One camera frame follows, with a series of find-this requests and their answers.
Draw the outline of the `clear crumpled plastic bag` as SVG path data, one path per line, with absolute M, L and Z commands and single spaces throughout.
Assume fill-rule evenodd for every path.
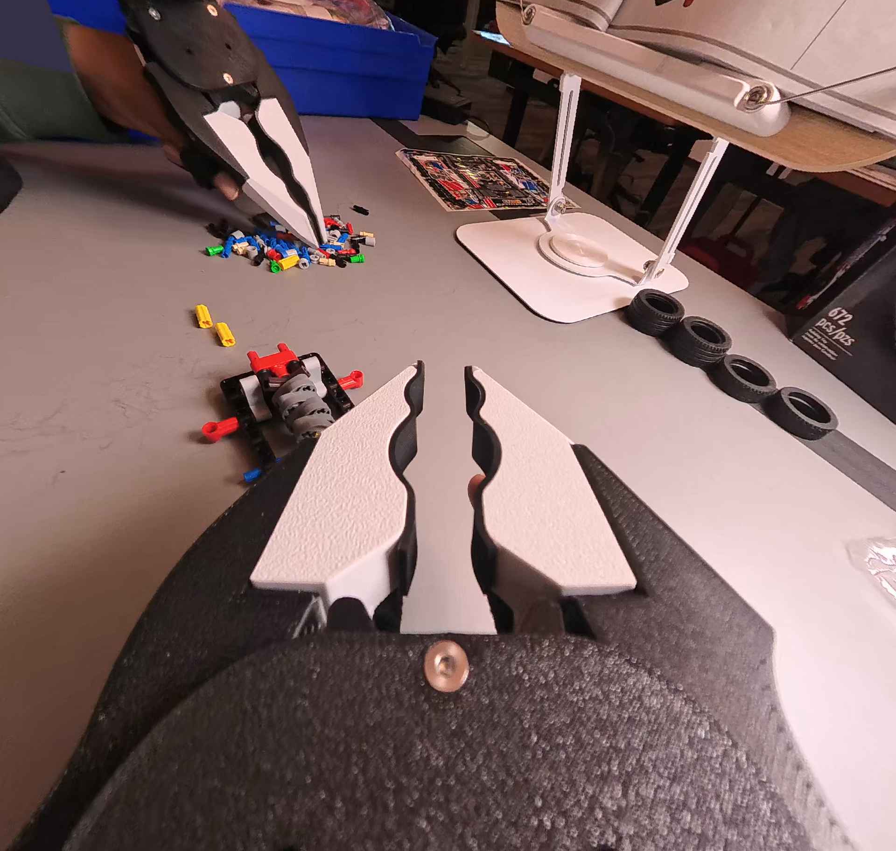
M 895 537 L 869 537 L 846 543 L 849 561 L 895 604 Z

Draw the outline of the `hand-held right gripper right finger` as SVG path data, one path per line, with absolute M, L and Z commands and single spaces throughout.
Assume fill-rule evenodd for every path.
M 472 455 L 486 480 L 471 560 L 495 626 L 541 602 L 625 593 L 636 576 L 572 440 L 477 366 L 464 371 Z

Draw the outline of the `person's left hand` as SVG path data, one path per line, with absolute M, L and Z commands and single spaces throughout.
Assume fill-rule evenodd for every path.
M 183 167 L 185 136 L 169 120 L 133 43 L 70 21 L 63 23 L 63 35 L 74 72 L 99 114 L 112 124 L 159 139 L 166 157 Z

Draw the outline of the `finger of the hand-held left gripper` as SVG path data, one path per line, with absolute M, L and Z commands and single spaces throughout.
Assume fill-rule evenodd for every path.
M 314 169 L 308 153 L 307 141 L 297 117 L 287 112 L 282 104 L 260 104 L 256 117 L 263 134 L 274 145 L 274 154 L 282 154 L 288 169 L 282 167 L 282 178 L 291 188 L 290 195 L 308 216 L 315 234 L 315 241 L 326 240 L 321 200 Z
M 264 100 L 260 104 L 280 104 L 280 102 Z M 204 119 L 213 135 L 230 155 L 230 160 L 244 175 L 243 192 L 303 241 L 320 244 L 315 241 L 308 216 L 300 205 L 293 201 L 290 195 L 291 188 L 282 178 L 280 169 L 282 167 L 288 169 L 288 162 L 284 155 L 274 154 L 274 145 L 263 134 L 256 110 L 251 115 L 243 117 L 237 103 L 225 102 Z

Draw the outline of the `black lego frame assembly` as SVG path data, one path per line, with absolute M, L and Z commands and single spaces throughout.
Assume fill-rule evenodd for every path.
M 286 343 L 265 356 L 251 350 L 247 358 L 248 372 L 220 383 L 231 416 L 205 423 L 201 434 L 209 443 L 233 434 L 244 437 L 257 462 L 243 475 L 250 484 L 280 460 L 263 430 L 265 424 L 281 425 L 297 442 L 317 439 L 353 409 L 349 391 L 363 387 L 364 374 L 353 370 L 336 377 L 319 353 L 298 355 Z

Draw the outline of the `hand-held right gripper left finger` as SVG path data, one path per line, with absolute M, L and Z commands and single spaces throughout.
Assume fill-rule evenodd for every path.
M 250 576 L 254 588 L 306 591 L 325 609 L 355 599 L 371 619 L 409 592 L 425 366 L 411 364 L 327 427 L 297 477 Z

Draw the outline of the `lego instruction booklet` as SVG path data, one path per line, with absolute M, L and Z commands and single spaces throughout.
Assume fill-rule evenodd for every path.
M 894 136 L 895 0 L 496 0 L 533 46 L 769 137 L 794 105 Z

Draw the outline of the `black lego set box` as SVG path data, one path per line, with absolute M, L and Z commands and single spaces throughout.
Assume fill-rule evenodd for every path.
M 895 218 L 814 275 L 787 316 L 790 341 L 895 421 Z

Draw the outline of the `black lego tire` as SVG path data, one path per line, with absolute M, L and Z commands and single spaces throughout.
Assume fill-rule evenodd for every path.
M 721 326 L 700 316 L 681 319 L 664 338 L 669 352 L 675 358 L 703 369 L 721 362 L 733 343 Z
M 750 405 L 763 403 L 778 390 L 774 377 L 762 365 L 737 354 L 724 356 L 706 374 L 727 396 Z
M 779 388 L 761 406 L 778 427 L 801 440 L 821 440 L 839 427 L 836 414 L 823 400 L 798 387 Z
M 632 298 L 623 314 L 634 330 L 658 338 L 673 330 L 686 317 L 686 310 L 678 298 L 645 288 Z

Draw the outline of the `person's left forearm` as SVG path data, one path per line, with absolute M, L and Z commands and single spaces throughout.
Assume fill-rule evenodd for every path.
M 1 141 L 79 140 L 118 137 L 92 106 L 73 69 L 61 71 L 1 59 Z

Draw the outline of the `pile of small lego pieces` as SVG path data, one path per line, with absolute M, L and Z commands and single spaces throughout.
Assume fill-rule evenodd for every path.
M 376 244 L 374 232 L 360 229 L 338 214 L 323 217 L 320 244 L 301 240 L 271 218 L 259 218 L 252 230 L 240 230 L 226 219 L 206 224 L 205 230 L 214 239 L 203 250 L 209 258 L 242 257 L 272 274 L 305 271 L 313 266 L 345 269 L 352 264 L 363 264 L 366 250 Z

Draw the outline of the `lego sticker sheet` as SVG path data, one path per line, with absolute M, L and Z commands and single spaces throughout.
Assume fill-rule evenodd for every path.
M 499 218 L 542 216 L 549 185 L 511 158 L 402 149 L 397 159 L 446 211 Z

